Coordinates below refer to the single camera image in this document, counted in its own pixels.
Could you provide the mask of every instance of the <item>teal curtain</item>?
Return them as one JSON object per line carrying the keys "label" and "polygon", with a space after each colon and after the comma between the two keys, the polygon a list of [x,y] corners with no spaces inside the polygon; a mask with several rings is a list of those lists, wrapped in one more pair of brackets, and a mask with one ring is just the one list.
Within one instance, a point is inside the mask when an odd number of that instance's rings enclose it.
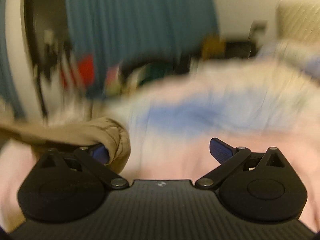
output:
{"label": "teal curtain", "polygon": [[5,38],[5,0],[0,0],[0,96],[12,105],[17,117],[25,116],[9,67]]}
{"label": "teal curtain", "polygon": [[212,0],[66,0],[68,27],[78,59],[92,54],[102,92],[106,70],[148,53],[173,56],[197,49],[217,33]]}

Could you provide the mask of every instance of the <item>headboard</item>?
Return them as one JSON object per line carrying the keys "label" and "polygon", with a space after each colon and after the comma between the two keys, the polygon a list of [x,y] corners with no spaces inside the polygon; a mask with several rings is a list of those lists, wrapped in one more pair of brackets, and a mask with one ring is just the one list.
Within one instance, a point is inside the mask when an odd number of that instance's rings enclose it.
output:
{"label": "headboard", "polygon": [[320,42],[320,4],[280,2],[277,20],[279,38]]}

